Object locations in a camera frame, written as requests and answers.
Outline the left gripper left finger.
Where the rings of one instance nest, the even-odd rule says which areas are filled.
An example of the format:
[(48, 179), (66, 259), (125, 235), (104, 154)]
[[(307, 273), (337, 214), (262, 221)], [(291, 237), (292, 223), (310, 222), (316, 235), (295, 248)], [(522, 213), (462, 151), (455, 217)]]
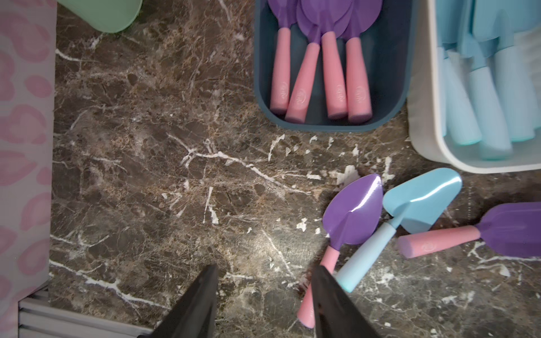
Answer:
[(161, 324), (138, 337), (213, 337), (217, 313), (218, 266), (205, 266)]

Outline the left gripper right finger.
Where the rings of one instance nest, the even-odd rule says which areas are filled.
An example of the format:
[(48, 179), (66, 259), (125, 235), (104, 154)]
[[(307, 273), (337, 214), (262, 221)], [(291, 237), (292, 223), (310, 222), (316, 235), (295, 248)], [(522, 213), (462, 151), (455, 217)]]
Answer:
[(314, 269), (311, 288), (316, 337), (380, 337), (325, 267)]

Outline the purple pointed shovel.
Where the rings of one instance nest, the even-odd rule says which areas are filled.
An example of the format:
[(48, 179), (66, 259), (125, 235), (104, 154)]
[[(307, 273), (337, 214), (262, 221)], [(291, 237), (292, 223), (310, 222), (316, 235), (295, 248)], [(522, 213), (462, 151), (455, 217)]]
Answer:
[(364, 243), (376, 230), (383, 208), (383, 187), (378, 174), (355, 180), (341, 190), (323, 215), (323, 228), (330, 243), (321, 265), (333, 273), (345, 244)]
[(353, 124), (364, 123), (373, 115), (360, 36), (376, 22), (382, 7), (383, 0), (354, 0), (349, 24), (341, 35), (346, 42), (348, 121)]

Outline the blue pointed shovel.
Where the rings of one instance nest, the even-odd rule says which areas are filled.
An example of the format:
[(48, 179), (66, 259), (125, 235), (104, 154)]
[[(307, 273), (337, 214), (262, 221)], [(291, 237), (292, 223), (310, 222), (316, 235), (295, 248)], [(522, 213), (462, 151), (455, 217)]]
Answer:
[(437, 168), (387, 191), (383, 208), (391, 219), (382, 223), (335, 276), (348, 293), (353, 292), (383, 249), (402, 227), (410, 234), (427, 232), (462, 189), (462, 178), (450, 168)]
[(469, 146), (481, 141), (481, 132), (462, 79), (445, 49), (458, 41), (462, 6), (463, 1), (436, 1), (435, 12), (442, 134), (459, 146)]

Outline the purple square shovel pink handle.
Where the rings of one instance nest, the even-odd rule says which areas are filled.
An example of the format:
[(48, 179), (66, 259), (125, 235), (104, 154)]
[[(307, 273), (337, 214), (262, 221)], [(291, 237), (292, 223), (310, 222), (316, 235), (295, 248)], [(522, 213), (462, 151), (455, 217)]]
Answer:
[(297, 22), (295, 0), (270, 0), (268, 5), (278, 21), (276, 53), (270, 95), (270, 110), (284, 115), (290, 101), (291, 26)]

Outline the blue square shovel front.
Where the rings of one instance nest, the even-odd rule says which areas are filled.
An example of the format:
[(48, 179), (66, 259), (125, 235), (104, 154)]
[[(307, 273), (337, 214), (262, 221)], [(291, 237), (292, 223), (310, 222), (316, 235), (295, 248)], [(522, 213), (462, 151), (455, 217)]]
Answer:
[(515, 45), (517, 32), (540, 24), (539, 1), (475, 1), (472, 33), (480, 42), (495, 40), (495, 85), (512, 142), (535, 137), (539, 106), (526, 62)]

